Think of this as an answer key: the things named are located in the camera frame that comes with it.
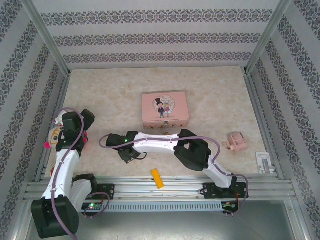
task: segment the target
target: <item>pink tin box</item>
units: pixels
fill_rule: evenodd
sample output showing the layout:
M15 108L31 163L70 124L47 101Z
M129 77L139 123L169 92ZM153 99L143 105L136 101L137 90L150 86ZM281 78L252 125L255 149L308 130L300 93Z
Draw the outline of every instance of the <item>pink tin box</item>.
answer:
M142 122L146 129L186 127L189 121L184 92L142 95Z

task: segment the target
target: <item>marble floor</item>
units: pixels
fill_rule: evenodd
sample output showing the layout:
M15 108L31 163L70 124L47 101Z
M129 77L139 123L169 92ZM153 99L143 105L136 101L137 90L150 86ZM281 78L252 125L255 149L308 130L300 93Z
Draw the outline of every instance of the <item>marble floor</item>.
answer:
M198 136L225 142L232 132L242 132L248 149L231 152L221 147L217 161L234 174L258 173L256 152L265 152L255 113L240 67L119 68L73 70L64 107L90 110L95 122L88 130L89 142L83 149L75 174L95 176L150 176L158 169L161 176L202 176L185 168L174 155L150 153L144 160L126 164L117 151L99 147L106 134L125 135L128 131L162 134L144 130L141 97L144 93L181 91L189 108L187 129ZM172 128L171 134L179 133ZM209 143L212 153L217 151ZM56 161L51 151L46 176Z

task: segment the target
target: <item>yellow sponge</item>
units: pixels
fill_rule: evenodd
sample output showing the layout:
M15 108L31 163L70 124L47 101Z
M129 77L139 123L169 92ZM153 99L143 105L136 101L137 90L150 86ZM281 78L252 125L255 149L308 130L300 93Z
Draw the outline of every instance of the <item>yellow sponge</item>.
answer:
M156 168L151 170L151 174L153 176L153 179L154 179L155 184L158 187L158 189L162 189L165 185L161 180L161 177L160 177L158 170Z

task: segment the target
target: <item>cartoon couple illustration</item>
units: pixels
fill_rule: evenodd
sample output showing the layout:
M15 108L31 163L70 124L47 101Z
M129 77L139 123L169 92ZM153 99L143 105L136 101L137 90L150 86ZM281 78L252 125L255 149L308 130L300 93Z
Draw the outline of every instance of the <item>cartoon couple illustration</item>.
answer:
M161 102L160 98L156 98L156 105L158 106L158 112L160 113L160 118L164 118L164 114L167 114L167 117L169 117L169 114L172 113L171 105L168 102L165 102L164 104Z

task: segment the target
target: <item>wall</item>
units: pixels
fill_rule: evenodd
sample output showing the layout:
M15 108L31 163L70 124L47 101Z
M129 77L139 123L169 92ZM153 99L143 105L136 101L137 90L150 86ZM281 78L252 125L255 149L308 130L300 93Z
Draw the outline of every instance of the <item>wall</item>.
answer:
M34 0L70 69L245 67L279 0Z
M320 238L320 1L293 0L251 73L282 171Z
M32 182L65 77L19 0L0 1L0 240Z

